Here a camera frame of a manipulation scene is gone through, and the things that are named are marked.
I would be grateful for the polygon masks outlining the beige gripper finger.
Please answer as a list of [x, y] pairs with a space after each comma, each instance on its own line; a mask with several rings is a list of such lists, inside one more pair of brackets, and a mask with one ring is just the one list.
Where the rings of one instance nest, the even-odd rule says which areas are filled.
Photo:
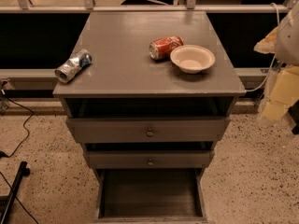
[[254, 50], [261, 54], [275, 53], [278, 28], [274, 28], [265, 38], [259, 41]]
[[289, 65], [279, 73], [271, 72], [260, 106], [263, 120], [280, 120], [299, 101], [299, 66]]

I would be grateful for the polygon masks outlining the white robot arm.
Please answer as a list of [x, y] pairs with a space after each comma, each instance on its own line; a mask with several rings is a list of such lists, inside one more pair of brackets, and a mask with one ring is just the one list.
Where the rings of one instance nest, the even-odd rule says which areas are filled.
[[275, 57], [287, 66], [276, 76], [270, 77], [265, 100], [260, 108], [262, 120], [280, 120], [299, 101], [299, 2], [254, 50]]

